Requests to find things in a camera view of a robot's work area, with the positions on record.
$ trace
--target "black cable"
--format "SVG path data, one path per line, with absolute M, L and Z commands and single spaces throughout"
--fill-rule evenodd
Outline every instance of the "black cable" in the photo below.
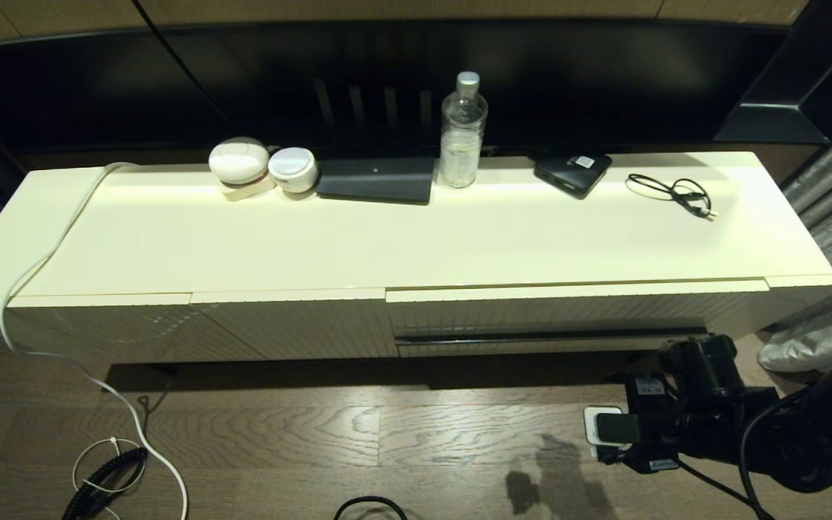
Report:
M 95 470 L 95 473 L 92 473 L 92 476 L 89 477 L 89 482 L 92 482 L 92 484 L 101 484 L 103 480 L 110 477 L 113 473 L 123 471 L 124 468 L 134 463 L 136 463 L 136 470 L 130 478 L 136 478 L 136 475 L 142 470 L 142 465 L 146 462 L 147 455 L 149 455 L 149 452 L 146 451 L 146 448 L 125 451 Z M 79 490 L 73 495 L 72 500 L 69 501 L 69 505 L 66 506 L 66 510 L 63 512 L 63 520 L 89 518 L 93 514 L 98 513 L 98 511 L 101 511 L 103 507 L 108 506 L 116 497 L 120 496 L 120 493 L 109 493 L 108 497 L 102 497 L 98 496 L 97 493 L 99 492 L 97 488 L 88 483 L 79 486 Z
M 676 204 L 681 205 L 684 210 L 696 217 L 708 218 L 708 220 L 712 220 L 717 217 L 717 213 L 711 210 L 711 197 L 708 195 L 708 192 L 702 187 L 701 184 L 691 180 L 691 178 L 680 178 L 680 180 L 673 182 L 672 186 L 667 186 L 655 178 L 633 173 L 628 175 L 628 181 L 641 185 L 644 188 L 660 191 L 661 194 L 666 194 L 669 197 L 668 200 L 674 201 Z M 703 205 L 700 206 L 690 204 L 696 201 L 700 201 Z
M 172 46 L 169 44 L 169 42 L 166 42 L 165 36 L 163 36 L 163 34 L 159 32 L 158 27 L 156 27 L 155 24 L 152 23 L 150 15 L 146 14 L 146 9 L 143 9 L 143 6 L 139 4 L 139 0 L 130 0 L 130 2 L 133 4 L 133 7 L 136 7 L 139 16 L 142 17 L 143 21 L 146 22 L 146 25 L 149 27 L 149 30 L 152 31 L 152 35 L 155 36 L 156 40 L 159 40 L 159 43 L 162 43 L 162 46 L 165 47 L 165 52 L 169 53 L 169 56 L 172 58 L 172 60 L 174 60 L 174 62 L 178 64 L 179 68 L 182 69 L 182 72 L 184 72 L 185 75 L 188 76 L 188 79 L 191 79 L 191 82 L 194 83 L 194 86 L 198 89 L 198 92 L 201 93 L 201 96 L 204 96 L 204 101 L 210 103 L 212 108 L 214 108 L 215 111 L 217 111 L 217 115 L 219 115 L 221 119 L 224 119 L 224 121 L 227 121 L 227 125 L 229 125 L 230 128 L 233 128 L 233 121 L 230 120 L 229 116 L 227 116 L 227 113 L 222 111 L 220 105 L 218 105 L 217 102 L 214 101 L 214 98 L 211 97 L 210 93 L 208 93 L 204 89 L 204 86 L 201 85 L 201 82 L 199 82 L 199 80 L 195 78 L 194 74 L 191 73 L 191 70 L 188 68 L 187 65 L 185 65 L 185 62 L 182 61 L 181 57 L 178 57 L 178 53 L 176 53 L 175 49 L 172 49 Z
M 373 503 L 382 503 L 384 506 L 393 509 L 394 513 L 396 513 L 396 515 L 399 516 L 401 520 L 407 520 L 406 513 L 403 513 L 403 509 L 400 508 L 400 506 L 397 506 L 393 500 L 373 495 L 357 497 L 342 504 L 342 506 L 339 507 L 339 510 L 336 511 L 336 516 L 333 516 L 333 520 L 339 520 L 340 516 L 342 516 L 343 511 L 349 508 L 350 506 L 355 506 L 356 503 L 370 503 L 371 501 L 373 501 Z
M 680 467 L 692 474 L 693 476 L 696 476 L 698 480 L 703 481 L 706 484 L 710 484 L 715 488 L 724 491 L 724 493 L 727 493 L 735 499 L 742 501 L 742 503 L 747 504 L 747 506 L 749 507 L 753 507 L 752 503 L 750 503 L 750 501 L 747 500 L 746 497 L 744 497 L 742 494 L 737 493 L 737 491 L 735 490 L 731 490 L 730 487 L 721 484 L 719 481 L 714 480 L 712 477 L 708 477 L 706 476 L 706 474 L 700 473 L 696 468 L 691 467 L 689 464 L 680 461 Z
M 756 511 L 756 516 L 760 518 L 760 520 L 772 520 L 772 515 L 766 513 L 766 510 L 760 506 L 760 501 L 756 497 L 756 491 L 753 489 L 753 482 L 750 481 L 750 470 L 747 468 L 747 440 L 750 438 L 750 432 L 753 431 L 753 427 L 756 426 L 756 423 L 760 422 L 760 420 L 766 417 L 766 415 L 772 414 L 772 412 L 779 410 L 779 408 L 798 401 L 798 399 L 802 398 L 806 394 L 806 388 L 800 389 L 800 391 L 766 406 L 762 412 L 756 414 L 753 420 L 751 420 L 749 424 L 743 428 L 743 433 L 740 434 L 740 455 L 739 459 L 737 459 L 737 469 L 740 471 L 740 481 L 743 481 L 743 488 L 746 490 L 747 500 L 750 501 L 750 507 L 753 507 L 753 510 Z

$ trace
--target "cabinet top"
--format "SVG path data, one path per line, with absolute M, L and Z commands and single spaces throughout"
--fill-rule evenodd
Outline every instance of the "cabinet top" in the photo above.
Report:
M 476 184 L 426 207 L 288 197 L 225 200 L 207 165 L 113 171 L 19 295 L 199 296 L 204 302 L 359 289 L 456 289 L 831 277 L 752 152 L 614 155 L 583 201 L 526 158 L 481 162 Z M 34 171 L 0 214 L 0 296 L 53 245 L 101 168 Z M 714 221 L 628 190 L 640 173 L 692 178 Z M 22 298 L 16 299 L 21 304 Z

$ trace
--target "plastic water bottle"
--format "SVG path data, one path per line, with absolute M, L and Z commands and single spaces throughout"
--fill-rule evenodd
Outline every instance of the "plastic water bottle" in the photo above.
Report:
M 477 93 L 480 76 L 476 72 L 458 75 L 458 89 L 442 102 L 442 154 L 439 161 L 442 180 L 455 188 L 465 188 L 477 177 L 483 127 L 486 125 L 486 99 Z

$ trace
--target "white cable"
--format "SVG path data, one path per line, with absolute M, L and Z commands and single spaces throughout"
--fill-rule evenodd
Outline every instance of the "white cable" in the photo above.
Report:
M 101 446 L 102 444 L 105 444 L 105 442 L 110 442 L 113 445 L 113 447 L 115 447 L 115 451 L 118 452 L 118 456 L 120 456 L 121 448 L 118 446 L 118 441 L 126 442 L 127 444 L 132 444 L 133 446 L 136 446 L 137 448 L 141 447 L 141 446 L 139 446 L 139 444 L 136 444 L 136 442 L 128 440 L 128 438 L 112 437 L 112 438 L 103 438 L 101 441 L 92 442 L 92 444 L 90 444 L 88 448 L 86 448 L 85 450 L 82 450 L 82 453 L 79 454 L 78 457 L 76 457 L 76 463 L 72 465 L 72 487 L 74 488 L 74 490 L 76 490 L 76 491 L 79 490 L 79 484 L 76 482 L 76 473 L 78 473 L 78 471 L 79 471 L 79 464 L 81 464 L 82 459 L 85 458 L 87 454 L 89 454 L 89 451 L 94 449 L 96 446 Z M 129 490 L 129 488 L 132 488 L 132 487 L 136 486 L 136 484 L 139 483 L 141 478 L 143 478 L 143 472 L 145 472 L 145 471 L 146 471 L 146 461 L 143 461 L 143 465 L 141 465 L 139 467 L 139 471 L 136 472 L 136 477 L 134 478 L 134 480 L 130 481 L 130 483 L 128 485 L 124 486 L 124 487 L 116 488 L 116 490 L 109 490 L 109 488 L 99 486 L 99 484 L 95 484 L 93 482 L 90 482 L 89 480 L 87 480 L 87 478 L 83 478 L 82 481 L 85 484 L 88 484 L 88 485 L 92 486 L 93 488 L 96 488 L 96 490 L 102 491 L 103 493 L 108 493 L 108 494 L 124 493 L 124 491 Z M 110 507 L 105 506 L 105 511 L 108 511 L 108 513 L 112 514 L 112 516 L 115 517 L 116 520 L 121 520 L 121 517 L 119 516 L 119 514 L 115 513 L 115 511 L 112 511 Z
M 175 465 L 171 463 L 168 459 L 166 459 L 159 451 L 156 451 L 155 448 L 152 447 L 150 442 L 146 440 L 146 433 L 143 431 L 143 427 L 141 422 L 139 421 L 139 415 L 137 414 L 137 409 L 130 404 L 128 398 L 121 395 L 119 391 L 116 391 L 111 385 L 107 384 L 101 379 L 96 378 L 86 369 L 82 363 L 72 359 L 69 356 L 60 355 L 59 353 L 52 353 L 52 352 L 37 352 L 37 351 L 25 351 L 24 349 L 20 349 L 16 346 L 11 336 L 9 336 L 9 330 L 6 328 L 6 309 L 9 307 L 9 302 L 14 296 L 15 293 L 21 290 L 21 287 L 24 287 L 24 284 L 27 281 L 33 279 L 34 275 L 40 270 L 41 267 L 46 264 L 53 254 L 56 253 L 56 250 L 59 249 L 60 245 L 63 243 L 63 239 L 66 239 L 66 235 L 69 234 L 70 228 L 72 228 L 73 224 L 76 223 L 76 220 L 79 218 L 79 214 L 82 213 L 82 210 L 85 208 L 85 205 L 89 203 L 89 199 L 92 198 L 92 195 L 95 193 L 96 188 L 98 185 L 102 183 L 102 180 L 105 178 L 106 175 L 111 173 L 112 171 L 118 169 L 119 167 L 124 167 L 125 165 L 132 165 L 130 162 L 112 162 L 110 165 L 106 165 L 102 169 L 102 172 L 97 175 L 95 180 L 92 180 L 92 184 L 90 184 L 88 190 L 86 190 L 85 194 L 81 199 L 79 199 L 79 203 L 76 205 L 75 210 L 72 213 L 72 217 L 67 222 L 66 227 L 63 228 L 63 233 L 60 234 L 59 238 L 56 239 L 56 243 L 53 244 L 53 247 L 47 251 L 44 256 L 37 260 L 32 266 L 28 267 L 20 276 L 18 276 L 14 282 L 9 286 L 9 289 L 6 290 L 6 293 L 2 296 L 2 300 L 0 302 L 0 330 L 2 332 L 2 338 L 6 340 L 6 345 L 9 345 L 9 349 L 17 353 L 18 355 L 39 355 L 43 356 L 43 358 L 55 358 L 61 359 L 70 363 L 70 365 L 75 366 L 75 368 L 79 369 L 79 372 L 82 372 L 84 378 L 89 379 L 89 381 L 95 383 L 102 389 L 105 389 L 108 393 L 114 395 L 116 398 L 120 399 L 120 402 L 128 407 L 130 411 L 130 415 L 133 415 L 133 422 L 136 426 L 136 434 L 139 435 L 139 440 L 143 443 L 143 447 L 146 448 L 146 451 L 149 452 L 153 457 L 155 457 L 159 462 L 165 464 L 165 467 L 169 468 L 169 471 L 172 472 L 172 476 L 175 477 L 175 480 L 178 481 L 178 487 L 181 489 L 182 493 L 182 516 L 181 520 L 186 520 L 188 518 L 188 491 L 185 489 L 185 481 L 182 480 L 181 473 L 178 473 Z

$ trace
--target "white bottle cap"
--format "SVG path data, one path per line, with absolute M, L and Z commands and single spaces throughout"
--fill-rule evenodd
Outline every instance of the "white bottle cap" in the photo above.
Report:
M 267 171 L 268 150 L 256 139 L 236 137 L 214 146 L 207 162 L 221 182 L 246 184 Z
M 282 190 L 292 194 L 301 194 L 313 188 L 319 173 L 313 152 L 306 148 L 278 150 L 268 162 L 268 171 Z
M 462 95 L 475 95 L 480 88 L 480 74 L 471 70 L 458 73 L 458 92 Z

